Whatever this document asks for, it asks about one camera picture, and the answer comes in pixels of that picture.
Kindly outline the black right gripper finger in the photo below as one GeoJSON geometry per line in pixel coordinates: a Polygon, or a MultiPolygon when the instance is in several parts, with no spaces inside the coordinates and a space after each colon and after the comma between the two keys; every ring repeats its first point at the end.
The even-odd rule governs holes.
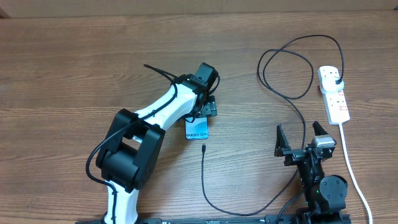
{"type": "Polygon", "coordinates": [[[283,156],[284,151],[289,151],[289,150],[291,150],[291,147],[290,147],[289,142],[282,130],[282,125],[280,124],[277,126],[274,155],[275,156],[283,156]]]}
{"type": "Polygon", "coordinates": [[[318,121],[314,121],[312,127],[316,136],[322,136],[328,134],[318,121]]]}

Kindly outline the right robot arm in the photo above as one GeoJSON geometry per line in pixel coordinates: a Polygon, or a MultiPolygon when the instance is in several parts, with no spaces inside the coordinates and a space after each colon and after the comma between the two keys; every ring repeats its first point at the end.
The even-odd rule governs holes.
{"type": "Polygon", "coordinates": [[[292,149],[282,130],[277,126],[274,155],[284,158],[285,166],[295,166],[300,176],[302,191],[290,199],[277,215],[276,223],[350,223],[349,215],[342,215],[346,208],[348,183],[340,175],[325,175],[322,162],[332,157],[336,141],[314,121],[315,136],[305,148],[292,149]],[[284,210],[301,195],[306,207],[294,215],[282,216],[284,210]]]}

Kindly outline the Samsung Galaxy smartphone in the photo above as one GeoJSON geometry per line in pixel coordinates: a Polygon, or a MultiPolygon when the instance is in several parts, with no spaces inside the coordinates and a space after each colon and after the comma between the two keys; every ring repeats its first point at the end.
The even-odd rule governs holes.
{"type": "Polygon", "coordinates": [[[208,139],[208,119],[186,118],[185,119],[185,137],[188,140],[208,139]]]}

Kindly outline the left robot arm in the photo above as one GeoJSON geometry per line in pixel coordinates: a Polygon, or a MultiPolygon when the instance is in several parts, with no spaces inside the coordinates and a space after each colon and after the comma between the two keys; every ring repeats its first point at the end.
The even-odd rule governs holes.
{"type": "Polygon", "coordinates": [[[220,75],[214,67],[202,63],[194,74],[180,76],[153,70],[169,80],[169,90],[143,109],[118,111],[87,159],[87,176],[108,190],[108,209],[98,223],[137,223],[139,191],[154,171],[166,130],[181,119],[216,116],[220,75]]]}

